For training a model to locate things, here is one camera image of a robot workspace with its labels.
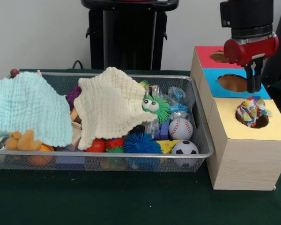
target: brown plush toy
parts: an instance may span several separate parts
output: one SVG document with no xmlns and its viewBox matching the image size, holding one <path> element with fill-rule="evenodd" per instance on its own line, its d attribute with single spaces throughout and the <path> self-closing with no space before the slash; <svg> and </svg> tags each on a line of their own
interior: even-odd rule
<svg viewBox="0 0 281 225">
<path fill-rule="evenodd" d="M 10 134 L 6 143 L 7 150 L 39 151 L 41 146 L 41 141 L 34 141 L 33 130 L 27 130 L 24 135 L 15 131 Z"/>
</svg>

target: purple block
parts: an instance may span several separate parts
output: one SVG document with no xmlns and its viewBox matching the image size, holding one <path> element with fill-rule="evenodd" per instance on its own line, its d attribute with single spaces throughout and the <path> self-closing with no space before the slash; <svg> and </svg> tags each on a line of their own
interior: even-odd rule
<svg viewBox="0 0 281 225">
<path fill-rule="evenodd" d="M 154 133 L 154 140 L 160 140 L 160 130 L 156 130 Z"/>
<path fill-rule="evenodd" d="M 63 152 L 70 152 L 68 149 L 62 150 Z M 57 156 L 56 165 L 60 170 L 85 170 L 84 165 L 85 157 L 81 156 Z"/>
<path fill-rule="evenodd" d="M 162 125 L 161 125 L 161 129 L 160 129 L 160 140 L 168 140 L 169 136 L 169 126 L 170 126 L 170 120 L 165 121 Z"/>
</svg>

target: red box top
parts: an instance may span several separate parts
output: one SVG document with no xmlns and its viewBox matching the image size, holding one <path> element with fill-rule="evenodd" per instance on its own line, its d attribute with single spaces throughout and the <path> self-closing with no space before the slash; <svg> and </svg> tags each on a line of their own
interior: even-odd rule
<svg viewBox="0 0 281 225">
<path fill-rule="evenodd" d="M 243 69 L 237 64 L 216 62 L 210 57 L 214 52 L 223 52 L 223 46 L 196 46 L 195 49 L 203 69 Z"/>
</svg>

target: round hole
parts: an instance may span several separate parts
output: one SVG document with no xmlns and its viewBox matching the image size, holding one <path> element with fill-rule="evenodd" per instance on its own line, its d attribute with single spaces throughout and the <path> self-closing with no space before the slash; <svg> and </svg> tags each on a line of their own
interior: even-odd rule
<svg viewBox="0 0 281 225">
<path fill-rule="evenodd" d="M 217 52 L 212 53 L 210 55 L 210 58 L 215 62 L 228 63 L 225 53 L 222 51 L 217 51 Z"/>
<path fill-rule="evenodd" d="M 260 128 L 265 128 L 269 123 L 268 116 L 262 115 L 256 120 L 256 125 L 252 128 L 254 129 L 260 129 Z"/>
<path fill-rule="evenodd" d="M 236 74 L 225 74 L 218 79 L 219 84 L 226 90 L 233 92 L 247 91 L 247 80 Z"/>
</svg>

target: black cable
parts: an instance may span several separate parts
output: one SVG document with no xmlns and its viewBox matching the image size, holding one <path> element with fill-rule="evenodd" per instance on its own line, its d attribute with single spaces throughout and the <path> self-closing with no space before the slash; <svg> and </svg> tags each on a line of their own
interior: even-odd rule
<svg viewBox="0 0 281 225">
<path fill-rule="evenodd" d="M 82 65 L 82 63 L 79 60 L 75 61 L 74 65 L 72 66 L 72 69 L 75 69 L 75 66 L 76 66 L 77 63 L 79 63 L 80 69 L 83 69 L 83 65 Z"/>
</svg>

